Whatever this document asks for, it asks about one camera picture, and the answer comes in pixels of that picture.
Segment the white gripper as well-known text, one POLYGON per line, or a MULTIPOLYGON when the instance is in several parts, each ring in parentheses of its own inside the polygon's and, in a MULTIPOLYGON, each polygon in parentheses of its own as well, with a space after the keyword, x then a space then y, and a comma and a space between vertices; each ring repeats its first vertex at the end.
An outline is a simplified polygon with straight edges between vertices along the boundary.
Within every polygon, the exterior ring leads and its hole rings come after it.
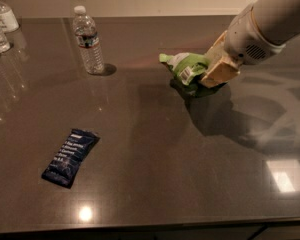
POLYGON ((245 65, 260 64, 285 47, 285 44, 276 45, 263 36, 254 17, 254 5, 249 4, 206 52, 209 64, 200 83, 207 88, 227 83, 240 74, 239 61, 245 65))

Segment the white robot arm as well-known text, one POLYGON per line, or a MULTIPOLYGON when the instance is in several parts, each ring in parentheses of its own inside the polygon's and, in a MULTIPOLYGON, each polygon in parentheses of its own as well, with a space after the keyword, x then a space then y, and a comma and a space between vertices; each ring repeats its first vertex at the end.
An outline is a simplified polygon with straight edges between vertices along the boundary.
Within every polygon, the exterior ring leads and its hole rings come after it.
POLYGON ((277 54, 300 35, 300 0, 257 0, 230 23, 206 53, 207 71, 200 83, 212 88, 277 54))

